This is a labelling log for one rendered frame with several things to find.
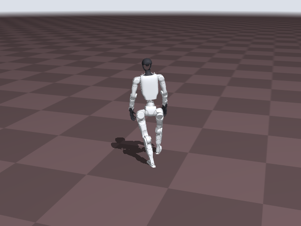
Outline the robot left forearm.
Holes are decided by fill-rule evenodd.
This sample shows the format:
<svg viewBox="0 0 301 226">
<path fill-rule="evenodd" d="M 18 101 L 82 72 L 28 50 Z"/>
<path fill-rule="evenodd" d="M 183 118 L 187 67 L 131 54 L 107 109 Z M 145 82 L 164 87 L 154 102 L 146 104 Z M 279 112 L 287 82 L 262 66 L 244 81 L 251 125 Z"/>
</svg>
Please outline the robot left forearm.
<svg viewBox="0 0 301 226">
<path fill-rule="evenodd" d="M 134 105 L 135 105 L 135 98 L 131 98 L 131 94 L 130 94 L 130 100 L 129 100 L 129 108 L 132 108 L 132 110 L 134 109 Z"/>
</svg>

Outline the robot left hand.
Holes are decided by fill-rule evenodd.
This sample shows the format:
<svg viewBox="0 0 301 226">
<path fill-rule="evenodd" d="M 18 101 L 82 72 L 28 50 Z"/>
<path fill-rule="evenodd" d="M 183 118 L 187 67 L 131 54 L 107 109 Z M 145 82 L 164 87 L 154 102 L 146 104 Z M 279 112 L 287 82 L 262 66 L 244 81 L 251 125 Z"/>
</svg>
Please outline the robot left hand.
<svg viewBox="0 0 301 226">
<path fill-rule="evenodd" d="M 129 111 L 130 111 L 130 116 L 131 116 L 131 120 L 135 120 L 136 117 L 134 116 L 135 112 L 133 112 L 132 108 L 129 108 Z"/>
</svg>

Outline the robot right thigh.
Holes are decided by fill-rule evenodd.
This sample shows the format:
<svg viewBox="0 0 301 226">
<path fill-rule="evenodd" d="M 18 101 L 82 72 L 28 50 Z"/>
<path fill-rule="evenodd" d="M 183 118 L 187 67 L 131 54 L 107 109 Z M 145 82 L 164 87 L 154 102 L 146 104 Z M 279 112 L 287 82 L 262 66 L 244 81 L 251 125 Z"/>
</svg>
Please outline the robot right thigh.
<svg viewBox="0 0 301 226">
<path fill-rule="evenodd" d="M 163 110 L 162 108 L 157 108 L 156 109 L 156 122 L 157 122 L 157 127 L 155 129 L 155 132 L 157 134 L 160 134 L 160 129 L 163 127 Z"/>
</svg>

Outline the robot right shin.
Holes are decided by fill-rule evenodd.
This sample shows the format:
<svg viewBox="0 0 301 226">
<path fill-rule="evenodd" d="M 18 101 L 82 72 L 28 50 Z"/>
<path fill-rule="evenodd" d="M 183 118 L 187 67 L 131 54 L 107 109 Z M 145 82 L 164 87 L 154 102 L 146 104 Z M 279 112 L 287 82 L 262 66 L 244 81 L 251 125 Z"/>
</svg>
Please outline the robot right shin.
<svg viewBox="0 0 301 226">
<path fill-rule="evenodd" d="M 160 150 L 160 144 L 161 144 L 161 141 L 162 141 L 162 131 L 163 131 L 163 128 L 160 129 L 160 134 L 156 134 L 156 145 L 157 145 L 157 150 L 156 152 Z"/>
</svg>

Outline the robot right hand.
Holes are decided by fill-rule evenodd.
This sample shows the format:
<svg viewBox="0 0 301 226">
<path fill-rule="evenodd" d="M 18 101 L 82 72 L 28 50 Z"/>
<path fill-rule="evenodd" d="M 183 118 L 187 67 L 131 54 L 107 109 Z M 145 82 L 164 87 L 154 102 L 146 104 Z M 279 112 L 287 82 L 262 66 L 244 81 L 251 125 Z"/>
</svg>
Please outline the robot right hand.
<svg viewBox="0 0 301 226">
<path fill-rule="evenodd" d="M 167 112 L 167 103 L 165 104 L 165 106 L 162 105 L 162 110 L 163 110 L 163 116 L 166 116 L 166 112 Z"/>
</svg>

